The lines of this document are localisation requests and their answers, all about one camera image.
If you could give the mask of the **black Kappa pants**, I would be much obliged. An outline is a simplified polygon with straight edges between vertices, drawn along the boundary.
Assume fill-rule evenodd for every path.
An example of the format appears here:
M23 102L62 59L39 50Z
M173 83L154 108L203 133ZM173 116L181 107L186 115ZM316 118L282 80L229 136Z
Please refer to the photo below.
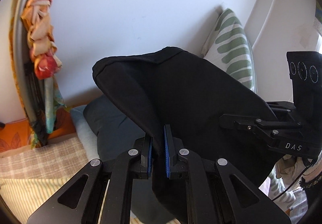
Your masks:
M107 98L153 139L152 189L181 223L187 222L183 182L164 169L164 125L186 149L204 159L225 158L260 186L281 154L251 132L224 129L222 115L274 121L267 103L209 61L178 47L137 56L107 57L93 66L93 79Z

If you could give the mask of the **folded dark clothes stack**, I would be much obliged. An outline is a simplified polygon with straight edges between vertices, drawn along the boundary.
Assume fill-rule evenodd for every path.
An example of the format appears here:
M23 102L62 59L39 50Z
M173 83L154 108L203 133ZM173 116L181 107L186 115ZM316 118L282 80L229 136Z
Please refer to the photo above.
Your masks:
M71 109L70 115L89 160L115 159L145 135L104 95ZM165 223L162 218L166 214L152 192L150 180L133 181L132 212L143 223Z

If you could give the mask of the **green leaf pattern pillow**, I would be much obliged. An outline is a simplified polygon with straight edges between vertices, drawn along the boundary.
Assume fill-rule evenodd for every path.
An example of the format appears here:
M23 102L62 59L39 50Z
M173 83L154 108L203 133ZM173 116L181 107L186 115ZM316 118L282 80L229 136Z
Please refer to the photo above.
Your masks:
M200 56L248 89L257 91L252 47L243 25L231 9L219 14Z

